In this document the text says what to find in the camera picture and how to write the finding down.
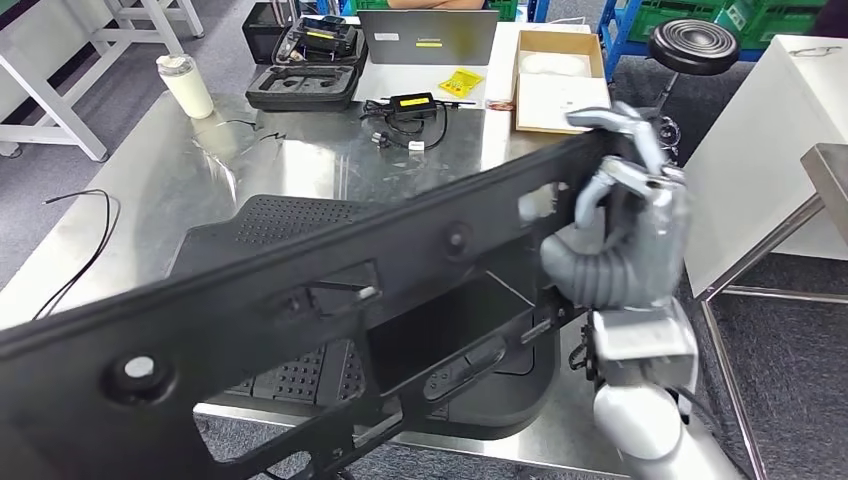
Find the stainless steel table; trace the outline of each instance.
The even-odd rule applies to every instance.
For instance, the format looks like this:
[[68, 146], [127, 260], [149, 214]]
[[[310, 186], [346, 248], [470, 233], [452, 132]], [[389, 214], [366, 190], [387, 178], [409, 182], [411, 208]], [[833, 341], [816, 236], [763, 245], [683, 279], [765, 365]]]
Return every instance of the stainless steel table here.
[[[238, 96], [219, 96], [215, 103], [211, 118], [195, 121], [164, 93], [91, 182], [89, 188], [104, 189], [120, 200], [121, 217], [101, 258], [59, 309], [164, 278], [188, 228], [230, 218], [255, 194], [391, 202], [560, 138], [517, 132], [492, 138], [491, 132], [504, 131], [511, 122], [509, 112], [459, 110], [451, 113], [451, 128], [438, 148], [410, 154], [399, 148], [378, 150], [370, 135], [375, 127], [385, 127], [380, 121], [360, 121], [358, 110], [266, 114]], [[430, 140], [441, 128], [439, 121], [433, 123], [425, 131]], [[102, 198], [74, 202], [0, 292], [0, 328], [29, 320], [79, 269], [96, 248], [103, 222]], [[564, 352], [579, 343], [578, 323], [563, 330]], [[404, 433], [395, 440], [621, 475], [615, 449], [594, 428], [592, 398], [592, 384], [566, 366], [539, 418], [516, 435], [479, 441]], [[282, 425], [303, 420], [222, 404], [200, 404], [196, 411]]]

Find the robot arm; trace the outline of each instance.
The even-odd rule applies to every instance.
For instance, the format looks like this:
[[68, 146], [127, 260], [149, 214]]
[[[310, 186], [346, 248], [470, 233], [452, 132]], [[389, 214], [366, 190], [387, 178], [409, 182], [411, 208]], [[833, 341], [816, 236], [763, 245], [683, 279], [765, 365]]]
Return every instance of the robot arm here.
[[593, 309], [590, 348], [603, 378], [595, 422], [637, 479], [741, 478], [691, 405], [668, 391], [695, 389], [698, 346], [673, 297], [681, 273], [689, 199], [681, 170], [664, 164], [650, 124], [632, 108], [586, 109], [573, 125], [623, 133], [641, 165], [608, 156], [576, 201], [575, 223], [591, 223], [598, 202], [620, 185], [624, 230], [599, 254], [582, 255], [557, 235], [541, 248], [542, 265], [560, 291]]

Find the power adapter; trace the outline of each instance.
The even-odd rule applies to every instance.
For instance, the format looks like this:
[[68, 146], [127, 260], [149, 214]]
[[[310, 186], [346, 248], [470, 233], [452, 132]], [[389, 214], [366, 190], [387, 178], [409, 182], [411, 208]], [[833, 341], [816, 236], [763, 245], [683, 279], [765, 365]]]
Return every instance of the power adapter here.
[[436, 116], [436, 102], [433, 94], [413, 93], [411, 95], [395, 95], [389, 98], [392, 116], [397, 120], [420, 120]]

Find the white metal frame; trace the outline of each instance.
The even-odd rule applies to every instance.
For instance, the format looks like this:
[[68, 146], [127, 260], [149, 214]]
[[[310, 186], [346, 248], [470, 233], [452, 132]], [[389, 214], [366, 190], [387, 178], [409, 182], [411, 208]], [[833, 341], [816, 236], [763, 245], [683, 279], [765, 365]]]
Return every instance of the white metal frame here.
[[[175, 1], [178, 6], [169, 8]], [[80, 26], [85, 30], [94, 30], [89, 42], [97, 50], [100, 59], [63, 96], [47, 83], [8, 35], [0, 32], [0, 65], [47, 112], [33, 126], [0, 125], [0, 155], [16, 155], [19, 151], [18, 143], [46, 143], [77, 145], [95, 162], [105, 161], [106, 147], [71, 107], [132, 43], [163, 43], [169, 53], [183, 53], [169, 20], [188, 22], [192, 35], [197, 38], [204, 36], [203, 26], [191, 0], [141, 0], [143, 8], [124, 7], [119, 0], [104, 2], [118, 28], [94, 29], [68, 5], [68, 10]], [[149, 20], [155, 29], [137, 30], [133, 20]]]

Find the yellow label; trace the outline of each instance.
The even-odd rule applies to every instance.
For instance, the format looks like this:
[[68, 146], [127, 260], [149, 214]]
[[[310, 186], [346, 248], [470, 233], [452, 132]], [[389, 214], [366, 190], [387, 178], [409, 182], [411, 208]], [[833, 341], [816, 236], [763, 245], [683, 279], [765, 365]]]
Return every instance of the yellow label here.
[[315, 32], [306, 32], [307, 35], [312, 35], [313, 37], [321, 37], [321, 38], [329, 38], [333, 39], [332, 35], [327, 35], [326, 33], [315, 33]]
[[430, 103], [430, 99], [427, 98], [427, 97], [424, 97], [424, 98], [412, 98], [412, 99], [409, 99], [409, 100], [401, 100], [400, 106], [401, 107], [411, 107], [412, 105], [421, 105], [421, 104], [424, 104], [424, 103]]

